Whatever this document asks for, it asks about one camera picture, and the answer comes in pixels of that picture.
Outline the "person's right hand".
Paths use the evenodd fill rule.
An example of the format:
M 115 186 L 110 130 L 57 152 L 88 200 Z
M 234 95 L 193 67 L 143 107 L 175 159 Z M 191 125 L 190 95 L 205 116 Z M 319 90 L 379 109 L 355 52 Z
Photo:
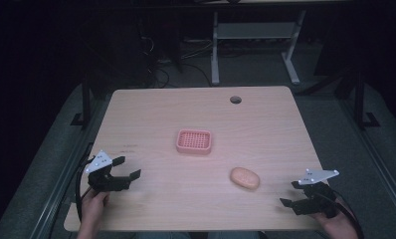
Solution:
M 333 218 L 327 218 L 322 213 L 311 214 L 310 217 L 320 224 L 330 239 L 358 239 L 356 230 L 341 212 Z

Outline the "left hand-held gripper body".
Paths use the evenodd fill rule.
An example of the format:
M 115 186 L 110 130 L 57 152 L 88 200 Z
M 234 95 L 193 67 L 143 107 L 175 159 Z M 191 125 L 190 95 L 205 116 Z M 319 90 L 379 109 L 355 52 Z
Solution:
M 88 175 L 89 186 L 97 192 L 110 192 L 127 190 L 130 181 L 127 176 L 112 176 L 111 170 L 113 159 L 106 152 L 101 150 L 85 169 Z

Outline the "pink soap dish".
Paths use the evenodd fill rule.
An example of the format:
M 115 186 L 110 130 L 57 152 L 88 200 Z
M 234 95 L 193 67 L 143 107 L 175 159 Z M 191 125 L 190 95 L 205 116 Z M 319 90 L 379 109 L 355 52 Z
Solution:
M 182 129 L 175 146 L 180 153 L 207 155 L 212 149 L 212 134 L 208 130 Z

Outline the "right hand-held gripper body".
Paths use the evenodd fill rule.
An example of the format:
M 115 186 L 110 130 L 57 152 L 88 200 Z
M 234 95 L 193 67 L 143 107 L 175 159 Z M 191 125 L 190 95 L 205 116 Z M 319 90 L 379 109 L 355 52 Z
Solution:
M 338 174 L 337 170 L 307 169 L 304 176 L 298 180 L 300 185 L 306 185 L 302 190 L 306 199 L 294 201 L 294 213 L 296 215 L 323 213 L 327 218 L 334 217 L 336 196 L 325 182 Z

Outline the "black metal stand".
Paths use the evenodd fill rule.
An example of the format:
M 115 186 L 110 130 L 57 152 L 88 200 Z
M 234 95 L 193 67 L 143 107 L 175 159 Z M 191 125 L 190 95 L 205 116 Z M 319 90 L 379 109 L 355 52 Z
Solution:
M 71 125 L 80 126 L 82 129 L 88 127 L 92 117 L 91 103 L 91 79 L 88 75 L 84 75 L 82 80 L 82 111 L 74 115 Z
M 373 113 L 364 111 L 364 78 L 360 72 L 355 75 L 353 118 L 361 130 L 380 126 Z

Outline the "aluminium rail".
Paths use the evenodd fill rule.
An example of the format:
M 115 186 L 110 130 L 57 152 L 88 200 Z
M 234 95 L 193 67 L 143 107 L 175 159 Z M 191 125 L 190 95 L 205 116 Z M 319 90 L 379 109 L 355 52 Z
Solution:
M 396 121 L 387 113 L 384 114 L 382 107 L 376 113 L 376 109 L 367 112 L 369 106 L 365 106 L 361 113 L 356 113 L 352 100 L 340 100 L 339 103 L 396 205 Z
M 96 140 L 99 126 L 108 107 L 109 100 L 93 100 L 92 119 L 86 127 L 71 125 L 80 106 L 74 112 L 67 107 L 58 115 L 41 146 L 33 169 L 33 196 L 44 198 L 38 203 L 39 209 L 34 228 L 29 239 L 49 239 L 56 221 L 60 220 L 60 210 L 66 209 L 65 200 L 74 194 L 72 182 L 79 162 L 89 154 Z

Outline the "person's left hand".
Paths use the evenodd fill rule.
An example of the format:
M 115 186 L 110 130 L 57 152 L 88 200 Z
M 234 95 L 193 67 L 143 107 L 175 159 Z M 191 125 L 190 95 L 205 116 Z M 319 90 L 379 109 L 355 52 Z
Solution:
M 99 229 L 104 207 L 108 203 L 108 192 L 90 190 L 83 198 L 81 231 L 93 232 Z

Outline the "white metal desk frame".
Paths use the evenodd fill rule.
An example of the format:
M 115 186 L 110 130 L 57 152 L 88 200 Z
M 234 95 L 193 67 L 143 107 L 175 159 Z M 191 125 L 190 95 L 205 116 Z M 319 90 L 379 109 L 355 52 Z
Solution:
M 267 40 L 289 39 L 289 47 L 282 52 L 282 59 L 293 85 L 300 80 L 293 63 L 293 54 L 297 45 L 306 11 L 301 10 L 294 22 L 269 23 L 220 23 L 219 14 L 213 14 L 211 85 L 220 85 L 218 43 L 221 40 Z

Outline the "orange oval soap bar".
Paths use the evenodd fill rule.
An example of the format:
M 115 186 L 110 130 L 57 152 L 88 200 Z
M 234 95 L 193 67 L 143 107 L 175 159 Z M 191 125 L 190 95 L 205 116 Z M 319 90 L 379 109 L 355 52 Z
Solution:
M 235 184 L 250 190 L 255 190 L 260 185 L 259 175 L 244 167 L 233 168 L 230 173 L 230 179 Z

